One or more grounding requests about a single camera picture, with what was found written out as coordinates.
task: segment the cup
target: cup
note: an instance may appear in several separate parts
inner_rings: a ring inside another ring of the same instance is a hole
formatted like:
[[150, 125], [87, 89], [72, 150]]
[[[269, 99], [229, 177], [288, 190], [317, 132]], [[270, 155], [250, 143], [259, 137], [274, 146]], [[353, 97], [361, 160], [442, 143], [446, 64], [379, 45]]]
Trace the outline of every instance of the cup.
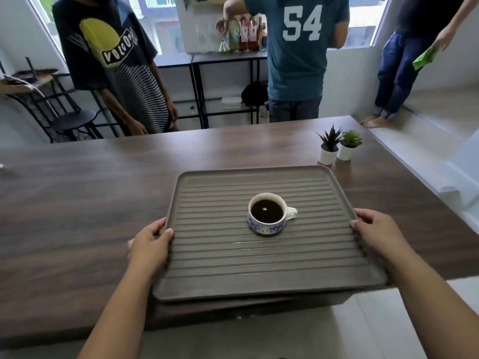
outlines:
[[[283, 210], [283, 217], [275, 223], [263, 223], [253, 217], [251, 209], [253, 205], [260, 200], [271, 200], [277, 203]], [[286, 202], [278, 195], [272, 193], [261, 193], [253, 197], [248, 204], [248, 224], [249, 226], [262, 235], [272, 235], [280, 232], [286, 225], [286, 221], [295, 218], [298, 211], [286, 205]]]

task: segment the dark spiky succulent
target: dark spiky succulent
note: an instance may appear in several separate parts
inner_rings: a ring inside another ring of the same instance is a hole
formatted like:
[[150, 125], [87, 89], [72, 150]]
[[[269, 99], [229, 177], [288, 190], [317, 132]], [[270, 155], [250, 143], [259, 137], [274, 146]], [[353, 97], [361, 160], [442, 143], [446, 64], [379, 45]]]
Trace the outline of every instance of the dark spiky succulent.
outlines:
[[331, 130], [329, 133], [324, 131], [324, 135], [320, 135], [319, 133], [316, 132], [316, 134], [321, 137], [323, 140], [323, 144], [321, 147], [323, 150], [328, 151], [328, 152], [336, 152], [338, 151], [337, 145], [339, 142], [341, 142], [341, 132], [342, 129], [340, 128], [338, 131], [334, 129], [334, 125], [331, 127]]
[[341, 144], [345, 147], [356, 148], [362, 144], [361, 136], [354, 130], [343, 132]]

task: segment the coffee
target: coffee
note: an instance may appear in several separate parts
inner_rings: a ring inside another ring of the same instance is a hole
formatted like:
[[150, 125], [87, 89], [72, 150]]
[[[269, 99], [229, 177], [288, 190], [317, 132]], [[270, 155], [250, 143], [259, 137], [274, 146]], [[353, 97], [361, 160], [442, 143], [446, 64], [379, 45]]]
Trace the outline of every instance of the coffee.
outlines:
[[258, 222], [271, 224], [281, 220], [283, 217], [283, 209], [278, 203], [263, 199], [253, 204], [251, 207], [251, 215]]

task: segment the hand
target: hand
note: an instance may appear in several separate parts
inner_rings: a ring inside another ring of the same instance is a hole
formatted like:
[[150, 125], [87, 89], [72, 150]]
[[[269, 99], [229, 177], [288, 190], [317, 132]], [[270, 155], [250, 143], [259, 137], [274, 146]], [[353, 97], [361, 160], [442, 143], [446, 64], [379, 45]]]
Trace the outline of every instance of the hand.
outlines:
[[173, 238], [173, 229], [168, 228], [164, 231], [165, 223], [166, 218], [151, 223], [128, 242], [129, 270], [151, 280], [160, 267], [165, 264], [168, 245]]
[[140, 122], [135, 119], [131, 119], [128, 124], [132, 136], [147, 135], [148, 131]]
[[433, 44], [433, 48], [443, 52], [447, 49], [452, 39], [456, 35], [457, 29], [446, 26], [437, 36], [436, 41]]
[[405, 240], [398, 226], [389, 215], [369, 209], [355, 209], [359, 218], [351, 221], [351, 227], [359, 232], [368, 248], [388, 263], [414, 251]]
[[230, 22], [225, 20], [224, 17], [220, 18], [216, 23], [216, 30], [221, 34], [223, 37], [228, 30], [230, 29]]
[[168, 111], [171, 114], [171, 119], [176, 121], [178, 119], [178, 111], [169, 96], [166, 97], [166, 107], [168, 107]]

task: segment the person in teal t-shirt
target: person in teal t-shirt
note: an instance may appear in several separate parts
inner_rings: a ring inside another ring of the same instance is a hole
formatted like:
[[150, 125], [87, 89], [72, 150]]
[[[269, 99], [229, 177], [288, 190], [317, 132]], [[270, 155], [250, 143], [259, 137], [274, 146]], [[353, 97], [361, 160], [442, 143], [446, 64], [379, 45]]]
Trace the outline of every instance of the person in teal t-shirt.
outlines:
[[341, 48], [349, 26], [349, 0], [227, 0], [217, 29], [236, 15], [265, 14], [268, 22], [270, 121], [318, 117], [326, 50]]

